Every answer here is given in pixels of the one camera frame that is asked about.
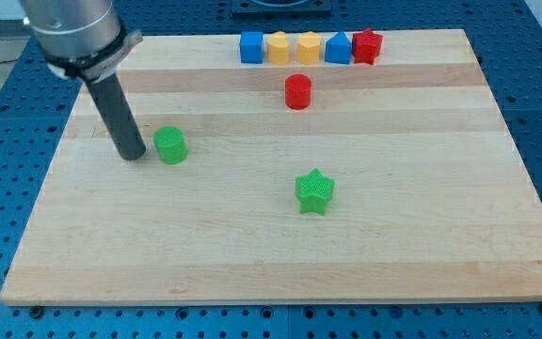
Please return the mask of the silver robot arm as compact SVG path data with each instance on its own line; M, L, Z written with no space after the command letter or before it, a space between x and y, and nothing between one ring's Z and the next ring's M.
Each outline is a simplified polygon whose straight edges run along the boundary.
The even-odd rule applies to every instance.
M128 31L112 0L21 0L24 23L60 78L99 83L143 41Z

